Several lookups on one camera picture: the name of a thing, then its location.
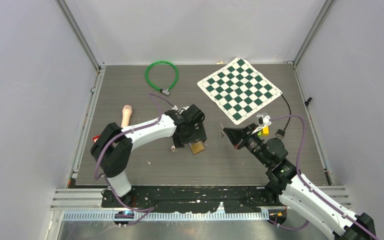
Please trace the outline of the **brass padlock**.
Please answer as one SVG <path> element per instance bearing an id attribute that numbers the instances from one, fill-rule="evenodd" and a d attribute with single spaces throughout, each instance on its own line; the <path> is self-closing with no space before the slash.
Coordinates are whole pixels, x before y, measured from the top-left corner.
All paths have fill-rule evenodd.
<path id="1" fill-rule="evenodd" d="M 205 146 L 202 141 L 194 142 L 189 144 L 191 152 L 196 155 L 205 150 Z"/>

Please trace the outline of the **silver padlock key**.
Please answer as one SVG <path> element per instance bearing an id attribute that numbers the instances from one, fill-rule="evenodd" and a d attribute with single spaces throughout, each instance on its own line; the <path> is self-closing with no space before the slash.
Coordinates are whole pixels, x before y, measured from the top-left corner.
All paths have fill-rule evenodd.
<path id="1" fill-rule="evenodd" d="M 220 132 L 220 135 L 221 135 L 221 138 L 223 138 L 223 137 L 225 136 L 224 126 L 222 125 L 222 123 L 220 123 L 220 126 L 221 126 L 221 132 Z"/>

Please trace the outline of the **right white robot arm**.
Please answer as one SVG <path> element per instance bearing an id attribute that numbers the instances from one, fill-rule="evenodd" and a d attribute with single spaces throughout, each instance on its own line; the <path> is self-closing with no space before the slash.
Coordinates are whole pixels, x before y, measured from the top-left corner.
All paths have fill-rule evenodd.
<path id="1" fill-rule="evenodd" d="M 263 141 L 257 125 L 223 128 L 224 135 L 237 150 L 246 148 L 266 168 L 269 182 L 264 187 L 271 205 L 294 209 L 330 240 L 376 240 L 374 220 L 366 213 L 357 214 L 314 185 L 295 164 L 278 137 Z"/>

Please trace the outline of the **green cable bike lock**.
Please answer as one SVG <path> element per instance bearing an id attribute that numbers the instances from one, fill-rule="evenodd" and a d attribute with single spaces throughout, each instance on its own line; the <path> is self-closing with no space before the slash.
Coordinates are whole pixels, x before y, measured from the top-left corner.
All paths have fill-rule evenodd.
<path id="1" fill-rule="evenodd" d="M 179 80 L 179 69 L 169 61 L 158 60 L 146 67 L 144 78 L 153 89 L 165 96 L 170 96 Z"/>

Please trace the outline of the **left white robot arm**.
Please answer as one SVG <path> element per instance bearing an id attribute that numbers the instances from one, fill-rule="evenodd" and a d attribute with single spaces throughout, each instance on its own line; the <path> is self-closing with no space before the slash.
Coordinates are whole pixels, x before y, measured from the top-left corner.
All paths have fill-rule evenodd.
<path id="1" fill-rule="evenodd" d="M 207 140 L 204 120 L 205 114 L 192 104 L 179 110 L 168 110 L 155 119 L 136 125 L 108 124 L 94 139 L 90 154 L 115 191 L 115 202 L 121 207 L 128 207 L 133 202 L 126 168 L 135 149 L 162 138 L 172 138 L 176 149 L 203 143 Z"/>

